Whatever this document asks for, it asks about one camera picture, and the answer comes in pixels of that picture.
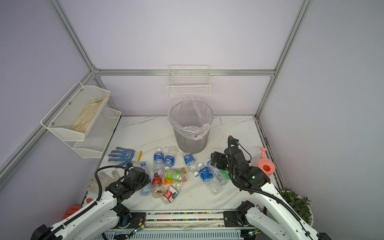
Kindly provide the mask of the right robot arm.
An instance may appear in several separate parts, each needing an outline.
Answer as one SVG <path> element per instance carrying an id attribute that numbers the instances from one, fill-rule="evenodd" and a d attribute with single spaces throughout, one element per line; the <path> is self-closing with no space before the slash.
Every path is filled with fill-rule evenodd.
<path id="1" fill-rule="evenodd" d="M 249 193 L 264 205 L 272 217 L 268 217 L 251 201 L 243 201 L 234 211 L 225 211 L 225 225 L 230 227 L 254 227 L 272 240 L 328 240 L 326 233 L 312 228 L 284 200 L 270 178 L 258 167 L 250 166 L 243 152 L 236 146 L 224 153 L 211 154 L 211 163 L 228 171 L 231 181 L 240 191 Z"/>

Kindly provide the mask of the large clear blue-cap bottle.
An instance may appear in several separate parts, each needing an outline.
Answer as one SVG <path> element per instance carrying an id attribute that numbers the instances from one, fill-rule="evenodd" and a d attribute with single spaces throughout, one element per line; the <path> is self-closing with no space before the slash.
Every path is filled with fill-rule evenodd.
<path id="1" fill-rule="evenodd" d="M 141 168 L 145 170 L 146 174 L 149 176 L 149 181 L 150 181 L 146 186 L 144 186 L 140 190 L 140 195 L 145 197 L 145 196 L 149 196 L 152 194 L 151 172 L 150 172 L 146 162 L 141 163 Z"/>

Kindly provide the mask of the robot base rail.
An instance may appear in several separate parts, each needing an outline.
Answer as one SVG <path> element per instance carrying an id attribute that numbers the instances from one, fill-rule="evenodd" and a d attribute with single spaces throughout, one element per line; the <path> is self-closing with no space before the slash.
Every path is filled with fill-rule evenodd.
<path id="1" fill-rule="evenodd" d="M 235 210 L 176 210 L 176 211 L 132 211 L 125 223 L 118 223 L 117 229 L 146 228 L 240 228 L 253 229 L 255 226 L 240 224 Z"/>

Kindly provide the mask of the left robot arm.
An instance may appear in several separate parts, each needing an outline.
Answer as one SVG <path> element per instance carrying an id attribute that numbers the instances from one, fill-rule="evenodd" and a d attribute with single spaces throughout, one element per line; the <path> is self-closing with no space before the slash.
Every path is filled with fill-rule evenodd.
<path id="1" fill-rule="evenodd" d="M 99 172 L 111 168 L 123 169 L 124 174 L 103 189 Z M 92 240 L 116 227 L 119 222 L 128 224 L 131 211 L 123 204 L 123 201 L 148 185 L 150 183 L 149 175 L 140 167 L 105 166 L 97 169 L 94 177 L 99 187 L 96 199 L 50 227 L 41 225 L 33 232 L 31 239 Z"/>

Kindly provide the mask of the yellow-cap clear bottle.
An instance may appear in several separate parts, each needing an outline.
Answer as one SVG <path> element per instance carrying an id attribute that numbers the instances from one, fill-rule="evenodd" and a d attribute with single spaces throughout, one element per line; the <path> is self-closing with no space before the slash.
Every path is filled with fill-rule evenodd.
<path id="1" fill-rule="evenodd" d="M 174 168 L 173 171 L 176 175 L 186 175 L 187 174 L 187 171 L 185 168 Z"/>

